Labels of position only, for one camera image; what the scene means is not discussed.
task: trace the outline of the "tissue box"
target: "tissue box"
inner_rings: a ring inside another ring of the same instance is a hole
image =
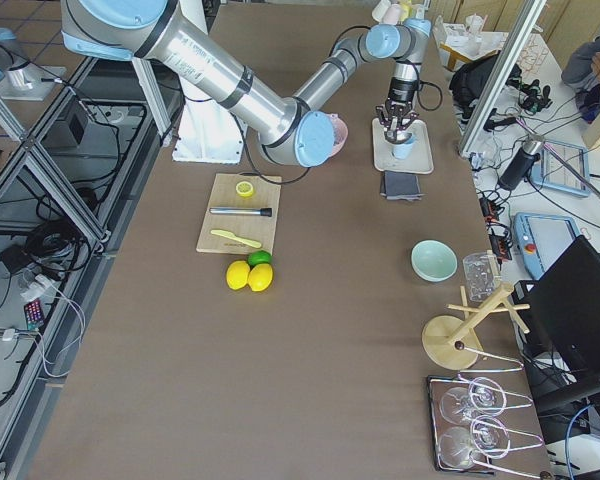
[[[440,31],[440,43],[449,47],[461,47],[469,40],[467,29],[461,23],[445,23]]]

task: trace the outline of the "blue cable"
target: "blue cable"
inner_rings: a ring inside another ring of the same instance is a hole
[[[573,468],[571,468],[571,459],[569,458],[569,437],[571,436],[571,428],[573,427],[573,424],[576,423],[578,417],[587,410],[589,410],[591,407],[593,407],[593,405],[587,405],[586,407],[582,407],[580,410],[578,410],[578,412],[573,417],[571,417],[571,420],[569,421],[569,426],[567,427],[567,435],[564,439],[564,456],[565,462],[567,463],[567,470],[569,471],[569,478],[571,480],[574,480]]]

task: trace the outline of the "wooden round base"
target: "wooden round base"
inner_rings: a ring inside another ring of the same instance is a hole
[[[478,359],[478,354],[457,350],[447,340],[464,322],[451,315],[440,315],[427,322],[422,330],[422,345],[429,358],[449,370],[469,368]],[[478,338],[473,330],[462,338],[462,342],[474,349],[480,349]]]

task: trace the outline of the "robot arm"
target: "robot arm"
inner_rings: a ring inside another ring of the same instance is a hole
[[[411,110],[418,77],[413,69],[421,63],[428,38],[424,24],[422,28],[376,25],[365,35],[338,44],[292,98],[281,98],[196,28],[177,0],[62,0],[62,23],[70,50],[113,60],[133,56],[158,60],[256,130],[269,161],[304,167],[320,165],[329,157],[333,127],[317,109],[359,65],[395,58],[399,63],[392,92],[396,92],[389,94],[387,103],[408,105]],[[404,126],[402,121],[392,123]]]

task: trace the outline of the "person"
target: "person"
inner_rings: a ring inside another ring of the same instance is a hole
[[[576,91],[576,105],[591,123],[600,113],[600,36],[573,52],[562,81]]]

